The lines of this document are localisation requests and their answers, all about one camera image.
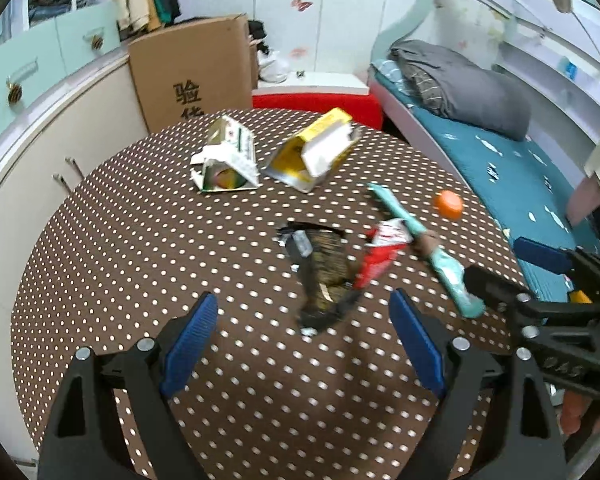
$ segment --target brown tablecloth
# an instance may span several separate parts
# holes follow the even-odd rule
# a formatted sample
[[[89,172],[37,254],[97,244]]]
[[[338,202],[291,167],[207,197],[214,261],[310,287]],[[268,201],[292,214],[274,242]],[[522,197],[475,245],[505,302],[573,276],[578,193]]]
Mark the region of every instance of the brown tablecloth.
[[[283,139],[317,114],[231,112],[251,128],[262,166]],[[443,287],[410,253],[373,282],[357,310],[312,339],[296,330],[303,292],[274,240],[287,219],[346,229],[351,258],[384,211],[366,189],[389,186],[442,235],[463,264],[478,262],[521,281],[515,258],[477,197],[435,162],[388,134],[363,127],[342,167],[310,194],[268,177],[258,190],[199,194],[189,159],[217,114],[136,142],[99,168],[62,204],[38,240],[12,319],[20,408],[38,446],[75,350],[129,348],[184,314],[205,290],[218,297],[217,333],[173,414],[210,478],[383,478],[399,473],[427,427],[435,397],[419,385],[387,316],[403,287],[421,310],[487,349],[505,352],[504,320],[461,319]],[[459,222],[432,208],[437,192],[464,199]],[[136,469],[152,469],[122,392],[119,411]],[[488,398],[455,474],[466,470]]]

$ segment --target red and white wrapper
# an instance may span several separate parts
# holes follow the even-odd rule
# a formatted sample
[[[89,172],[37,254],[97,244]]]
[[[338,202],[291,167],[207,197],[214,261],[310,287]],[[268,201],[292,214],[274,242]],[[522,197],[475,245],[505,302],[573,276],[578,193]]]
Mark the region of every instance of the red and white wrapper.
[[[399,218],[380,222],[366,234],[371,240],[368,251],[356,275],[353,288],[365,288],[372,280],[381,276],[392,261],[398,257],[398,251],[403,250],[413,241],[413,237]]]

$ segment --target orange cap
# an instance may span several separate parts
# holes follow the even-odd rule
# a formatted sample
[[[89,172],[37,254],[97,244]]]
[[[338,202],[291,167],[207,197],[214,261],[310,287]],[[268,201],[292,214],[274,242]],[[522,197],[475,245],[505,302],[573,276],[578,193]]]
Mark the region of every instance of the orange cap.
[[[445,189],[438,193],[433,205],[438,208],[440,214],[450,220],[459,220],[462,216],[464,203],[457,193]]]

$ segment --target gray blanket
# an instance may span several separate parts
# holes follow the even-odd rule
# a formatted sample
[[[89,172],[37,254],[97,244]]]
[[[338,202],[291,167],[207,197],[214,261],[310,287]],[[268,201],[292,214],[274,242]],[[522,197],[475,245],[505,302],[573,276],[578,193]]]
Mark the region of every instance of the gray blanket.
[[[520,83],[481,69],[465,56],[421,40],[398,40],[391,56],[433,113],[474,124],[513,140],[525,138],[531,106]],[[433,81],[421,76],[427,73]]]

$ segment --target patterned bedding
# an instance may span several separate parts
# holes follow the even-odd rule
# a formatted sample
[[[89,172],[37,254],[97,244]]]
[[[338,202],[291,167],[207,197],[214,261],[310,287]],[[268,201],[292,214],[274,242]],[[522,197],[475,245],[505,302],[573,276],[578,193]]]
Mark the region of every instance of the patterned bedding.
[[[417,105],[389,60],[374,62],[385,86],[440,145],[512,244],[518,237],[552,247],[583,246],[600,254],[600,242],[587,221],[571,228],[564,211],[573,188],[547,154],[529,137],[507,139],[477,126],[438,117]],[[545,301],[565,301],[571,283],[520,261],[531,290]]]

